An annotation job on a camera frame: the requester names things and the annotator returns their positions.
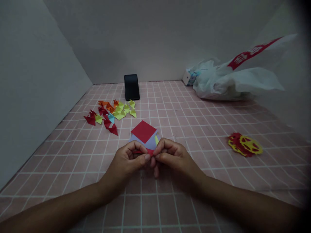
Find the person's left hand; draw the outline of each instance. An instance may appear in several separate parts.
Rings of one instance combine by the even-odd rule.
[[[135,151],[145,153],[135,156]],[[150,161],[147,149],[137,141],[119,148],[104,176],[98,181],[100,192],[111,201],[124,190],[132,174]]]

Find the person's right hand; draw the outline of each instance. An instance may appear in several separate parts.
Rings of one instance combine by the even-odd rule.
[[[173,169],[176,181],[182,183],[186,191],[201,191],[206,175],[191,158],[186,148],[172,140],[161,138],[153,152],[155,159]]]

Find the white plastic bag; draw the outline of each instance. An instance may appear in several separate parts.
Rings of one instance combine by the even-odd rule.
[[[207,69],[201,70],[193,89],[198,97],[213,100],[242,100],[272,90],[284,91],[269,69],[277,64],[295,37],[296,34],[288,35],[257,45],[222,65],[206,62]]]

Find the black phone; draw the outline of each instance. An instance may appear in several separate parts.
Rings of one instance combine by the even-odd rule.
[[[140,99],[137,74],[124,75],[124,86],[127,101]]]

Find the hand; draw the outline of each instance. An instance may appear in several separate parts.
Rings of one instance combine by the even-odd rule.
[[[206,175],[182,144],[161,138],[153,155],[158,162],[173,169],[173,175],[177,181],[182,183],[182,188],[186,188],[186,191],[201,191],[202,182]]]
[[[137,156],[135,150],[140,150],[145,154]],[[147,152],[147,149],[137,141],[131,141],[117,150],[105,175],[98,181],[100,192],[105,195],[109,192],[109,201],[124,190],[136,170],[141,169],[150,161],[150,155]]]

